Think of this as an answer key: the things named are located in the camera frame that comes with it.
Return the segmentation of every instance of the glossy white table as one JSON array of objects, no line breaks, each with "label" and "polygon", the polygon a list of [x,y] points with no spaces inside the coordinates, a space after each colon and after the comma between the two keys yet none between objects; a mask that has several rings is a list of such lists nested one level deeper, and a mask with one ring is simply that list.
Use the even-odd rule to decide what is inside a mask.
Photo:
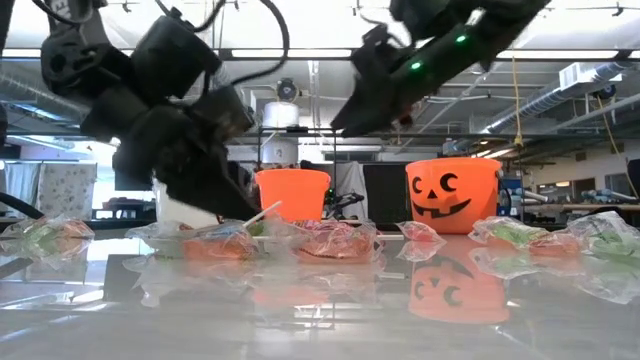
[{"label": "glossy white table", "polygon": [[142,275],[108,285],[140,276],[147,295],[110,302],[107,256],[149,249],[95,242],[84,285],[0,283],[0,359],[640,359],[637,298],[617,304],[548,273],[498,279],[470,258],[478,244],[447,240],[415,264],[395,259],[400,241],[372,265],[129,260]]}]

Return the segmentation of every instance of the jack-o'-lantern bucket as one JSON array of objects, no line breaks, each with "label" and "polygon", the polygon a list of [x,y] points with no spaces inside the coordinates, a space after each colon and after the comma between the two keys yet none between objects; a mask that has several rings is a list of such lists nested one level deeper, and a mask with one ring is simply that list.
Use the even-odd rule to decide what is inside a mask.
[{"label": "jack-o'-lantern bucket", "polygon": [[413,220],[441,234],[468,234],[495,215],[499,161],[481,158],[424,160],[407,165]]},{"label": "jack-o'-lantern bucket", "polygon": [[282,201],[273,212],[287,221],[320,221],[330,182],[329,174],[316,170],[272,169],[256,174],[262,208]]}]

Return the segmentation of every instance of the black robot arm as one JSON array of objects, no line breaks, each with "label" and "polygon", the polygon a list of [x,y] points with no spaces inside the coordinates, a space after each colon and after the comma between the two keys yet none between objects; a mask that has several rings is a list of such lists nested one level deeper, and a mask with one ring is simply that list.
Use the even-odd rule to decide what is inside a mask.
[{"label": "black robot arm", "polygon": [[[155,176],[167,185],[170,197],[227,218],[248,219],[258,212],[228,176],[224,143],[253,125],[231,84],[269,71],[210,91],[207,81],[193,104],[170,101],[182,99],[202,73],[209,79],[221,71],[222,61],[194,33],[211,25],[224,1],[199,27],[162,6],[165,15],[131,56],[108,41],[99,14],[105,0],[32,1],[50,16],[51,35],[41,52],[44,81],[54,93],[90,107],[80,127],[83,134],[120,139],[114,169],[141,180]],[[281,66],[288,30],[277,8],[260,1],[282,30]],[[343,136],[388,127],[474,63],[489,69],[496,54],[549,1],[391,0],[391,14],[405,24],[412,45],[390,45],[385,25],[364,35],[364,44],[351,57],[355,90],[332,127],[342,129]],[[415,49],[425,39],[431,40]]]},{"label": "black robot arm", "polygon": [[176,9],[156,20],[127,56],[105,34],[98,11],[104,5],[47,0],[43,9],[54,12],[41,55],[47,87],[90,107],[84,135],[120,140],[116,171],[142,181],[155,176],[170,197],[227,218],[256,215],[228,175],[224,142],[253,125],[234,87],[205,90],[190,105],[169,100],[183,98],[203,72],[216,76],[222,61]]},{"label": "black robot arm", "polygon": [[395,48],[385,25],[363,37],[352,57],[353,95],[331,123],[345,137],[388,127],[475,63],[489,70],[549,0],[391,0],[390,11],[419,49]]}]

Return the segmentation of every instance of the ceiling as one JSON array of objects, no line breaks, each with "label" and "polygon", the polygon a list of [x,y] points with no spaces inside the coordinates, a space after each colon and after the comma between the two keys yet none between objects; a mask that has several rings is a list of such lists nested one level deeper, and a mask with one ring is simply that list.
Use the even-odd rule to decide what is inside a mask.
[{"label": "ceiling", "polygon": [[[152,0],[127,1],[126,9],[122,6],[125,1],[111,0],[109,3],[108,7],[101,10],[101,14],[109,39],[115,46],[123,49],[134,48],[153,21],[161,15]],[[184,18],[194,24],[200,24],[212,8],[210,0],[165,1],[165,3],[167,6],[174,5],[179,8]],[[361,44],[362,34],[373,26],[363,21],[357,12],[353,11],[355,1],[276,0],[274,3],[287,20],[292,48],[356,48]],[[614,16],[617,13],[616,4],[627,8]],[[391,22],[388,11],[385,9],[388,1],[360,0],[360,5],[362,14],[378,21],[390,22],[391,31],[401,41],[408,42],[408,36],[402,26]],[[634,1],[552,1],[549,9],[543,11],[514,42],[514,47],[579,50],[639,48],[640,38],[637,29],[640,28],[640,7],[633,8],[634,5]],[[39,48],[48,32],[46,24],[45,15],[30,1],[17,1],[6,47],[8,49]],[[281,46],[280,33],[275,20],[256,0],[239,1],[237,8],[233,3],[227,4],[215,26],[201,36],[214,48],[257,49]],[[351,94],[354,72],[348,61],[320,59],[318,64],[319,90],[317,93],[312,92],[311,95],[317,97],[320,121],[326,125]],[[514,105],[516,94],[514,71],[517,76],[518,94],[524,101],[527,96],[557,81],[558,72],[570,64],[571,62],[566,61],[518,62],[514,68],[510,62],[502,62],[496,63],[488,74],[479,74],[477,69],[472,67],[445,84],[438,93],[437,100],[425,100],[416,111],[421,115],[410,131],[422,128],[424,124],[430,123],[431,119],[438,116],[425,131],[439,129],[437,131],[446,132],[454,128],[458,132],[467,132],[470,118],[492,117]],[[265,61],[228,61],[226,68],[232,77],[238,77],[253,72],[259,67],[267,68],[269,65],[270,63]],[[16,76],[21,82],[27,81],[29,86],[46,92],[40,80],[37,59],[4,61],[2,71],[5,75]],[[254,95],[259,98],[259,104],[264,104],[273,99],[273,92],[268,90],[268,86],[273,86],[283,77],[293,78],[298,87],[303,90],[311,90],[307,60],[289,61],[277,73],[246,83],[244,90],[254,91]],[[638,72],[625,72],[623,81],[617,84],[618,98],[624,99],[640,92],[638,80],[640,80]],[[477,86],[469,90],[474,82],[477,82]],[[2,97],[3,86],[6,86],[6,83],[0,82],[0,99],[6,103],[28,100]],[[199,85],[195,85],[192,93],[198,94],[198,90]],[[451,106],[450,102],[457,98],[464,99]],[[296,103],[302,108],[302,122],[311,124],[309,97],[303,96]],[[584,109],[585,101],[582,96],[579,96],[574,101],[565,102],[540,117],[565,121],[584,113]],[[11,113],[14,119],[12,129],[15,131],[77,132],[79,119],[74,119],[69,114],[64,114],[63,117],[71,121],[56,121],[47,116],[35,116],[34,119],[34,116],[24,116],[27,114],[15,108],[11,109]],[[597,122],[589,125],[594,128],[601,127]],[[413,142],[412,146],[441,143],[442,139],[420,140]]]}]

